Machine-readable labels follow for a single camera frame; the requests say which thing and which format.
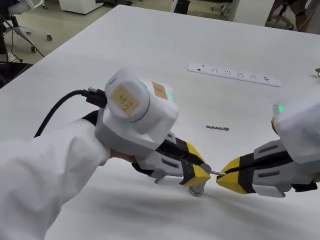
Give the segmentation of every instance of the white lab coat sleeve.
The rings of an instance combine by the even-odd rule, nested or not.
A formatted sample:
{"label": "white lab coat sleeve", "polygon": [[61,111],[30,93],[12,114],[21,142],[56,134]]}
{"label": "white lab coat sleeve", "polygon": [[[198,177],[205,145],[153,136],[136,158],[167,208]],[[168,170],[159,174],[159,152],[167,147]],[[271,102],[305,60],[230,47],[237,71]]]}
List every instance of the white lab coat sleeve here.
{"label": "white lab coat sleeve", "polygon": [[0,144],[0,240],[43,240],[110,151],[80,119],[29,142]]}

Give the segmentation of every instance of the office chair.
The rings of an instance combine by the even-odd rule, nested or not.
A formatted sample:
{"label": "office chair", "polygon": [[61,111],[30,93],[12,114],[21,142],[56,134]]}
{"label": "office chair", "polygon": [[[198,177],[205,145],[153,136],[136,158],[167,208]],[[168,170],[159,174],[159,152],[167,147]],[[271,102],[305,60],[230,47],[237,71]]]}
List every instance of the office chair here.
{"label": "office chair", "polygon": [[43,0],[42,8],[43,8],[44,10],[47,10],[47,9],[48,9],[48,7],[47,7],[47,5],[46,5],[46,1],[45,1],[45,0]]}
{"label": "office chair", "polygon": [[[220,5],[220,16],[223,17],[230,10],[234,0],[212,0],[210,2]],[[215,8],[216,6],[213,5],[211,7],[211,11],[214,11]]]}
{"label": "office chair", "polygon": [[[39,34],[46,35],[46,39],[48,41],[53,40],[52,36],[47,31],[44,31],[41,29],[20,26],[15,15],[21,15],[27,11],[34,10],[35,8],[42,5],[43,3],[44,3],[44,0],[20,0],[18,3],[8,8],[8,11],[10,14],[9,20],[12,22],[13,28],[18,32],[19,35],[23,36],[23,38],[25,39],[28,39],[29,42],[33,44],[31,45],[31,51],[33,53],[36,53],[37,49],[34,47],[34,43],[29,37],[30,34],[32,34],[33,32],[36,32]],[[11,28],[7,28],[7,31],[4,33],[4,35],[10,33],[11,31],[13,31]]]}
{"label": "office chair", "polygon": [[295,25],[294,25],[292,22],[290,22],[290,20],[289,20],[288,18],[286,18],[285,16],[283,16],[283,14],[284,14],[285,11],[287,10],[288,6],[289,6],[288,1],[287,1],[287,0],[284,0],[284,1],[283,1],[283,5],[282,5],[282,9],[280,10],[279,15],[272,15],[272,16],[268,19],[269,22],[270,22],[271,20],[275,19],[275,23],[272,25],[273,28],[276,27],[276,25],[277,25],[277,23],[278,23],[279,21],[283,21],[283,22],[286,24],[286,26],[288,27],[288,30],[291,30],[291,31],[292,31],[292,30],[295,28]]}

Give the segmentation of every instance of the power strip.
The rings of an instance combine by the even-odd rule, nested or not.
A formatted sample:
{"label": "power strip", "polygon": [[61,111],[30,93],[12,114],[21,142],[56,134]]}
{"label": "power strip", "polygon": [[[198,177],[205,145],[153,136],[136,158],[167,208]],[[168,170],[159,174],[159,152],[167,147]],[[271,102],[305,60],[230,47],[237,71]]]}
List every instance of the power strip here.
{"label": "power strip", "polygon": [[250,83],[269,85],[273,87],[281,87],[280,82],[275,81],[272,77],[265,76],[262,74],[248,73],[243,71],[236,71],[226,68],[221,68],[217,66],[209,66],[199,63],[189,63],[187,66],[189,72],[199,73],[199,74],[209,74],[213,76],[235,79]]}

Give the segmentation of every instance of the cable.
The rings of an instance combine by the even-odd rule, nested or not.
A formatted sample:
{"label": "cable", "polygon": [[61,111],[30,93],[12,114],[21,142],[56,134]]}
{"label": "cable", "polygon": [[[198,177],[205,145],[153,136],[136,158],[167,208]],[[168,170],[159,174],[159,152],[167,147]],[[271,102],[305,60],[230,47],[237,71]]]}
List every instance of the cable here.
{"label": "cable", "polygon": [[5,50],[5,60],[6,60],[6,63],[9,63],[9,56],[8,56],[8,51],[7,51],[7,48],[6,48],[6,43],[5,43],[5,37],[4,37],[4,32],[5,32],[5,29],[4,29],[4,25],[2,23],[2,21],[0,21],[0,40],[1,40],[1,45],[0,45],[0,49],[1,50]]}
{"label": "cable", "polygon": [[314,10],[310,13],[304,23],[296,30],[297,32],[309,21],[309,19],[315,14],[317,8],[315,7]]}
{"label": "cable", "polygon": [[14,53],[14,31],[11,31],[11,53],[13,56],[15,56],[15,60],[11,61],[12,62],[15,62],[16,60],[19,60],[20,63],[23,62],[23,60],[21,58],[19,58],[15,53]]}
{"label": "cable", "polygon": [[65,95],[63,98],[61,98],[54,106],[53,108],[51,108],[50,112],[47,114],[47,116],[45,117],[45,119],[43,120],[43,122],[41,123],[38,131],[35,134],[35,138],[39,137],[42,132],[44,131],[45,127],[47,126],[48,122],[50,121],[50,119],[52,118],[52,116],[55,114],[55,112],[58,110],[58,108],[68,99],[72,98],[73,96],[76,95],[81,95],[81,96],[87,96],[88,95],[88,91],[86,90],[75,90],[72,91],[70,93],[68,93],[67,95]]}
{"label": "cable", "polygon": [[58,110],[58,108],[68,99],[72,98],[73,96],[81,95],[86,97],[86,102],[93,104],[99,108],[105,108],[107,105],[107,97],[104,91],[101,89],[94,89],[92,87],[89,87],[88,90],[75,90],[67,95],[65,95],[63,98],[61,98],[54,106],[51,108],[43,122],[41,123],[38,131],[35,134],[35,138],[39,137],[42,132],[44,131],[45,127],[47,126],[48,122],[52,118],[52,116],[55,114],[55,112]]}
{"label": "cable", "polygon": [[20,37],[22,37],[24,40],[26,40],[28,43],[31,44],[32,47],[34,47],[36,49],[36,51],[43,57],[45,58],[46,56],[43,55],[39,49],[25,36],[23,36],[22,34],[20,34],[1,14],[0,14],[0,18],[11,28],[12,31],[15,31],[16,34],[18,34]]}

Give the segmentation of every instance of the white table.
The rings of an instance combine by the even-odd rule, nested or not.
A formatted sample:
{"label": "white table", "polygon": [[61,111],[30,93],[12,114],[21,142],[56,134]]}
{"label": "white table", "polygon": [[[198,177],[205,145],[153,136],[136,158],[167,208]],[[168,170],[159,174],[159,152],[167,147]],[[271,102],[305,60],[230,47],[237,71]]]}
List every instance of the white table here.
{"label": "white table", "polygon": [[[272,103],[320,90],[320,36],[118,6],[0,90],[1,140],[31,138],[66,93],[104,88],[121,67],[175,89],[174,133],[215,169],[278,139]],[[186,71],[203,62],[278,78],[283,87]],[[47,130],[95,109],[78,97],[65,103]],[[227,126],[229,132],[206,129]],[[320,191],[284,199],[239,195],[210,181],[195,198],[163,187],[126,162],[99,168],[63,209],[46,240],[316,240]]]}

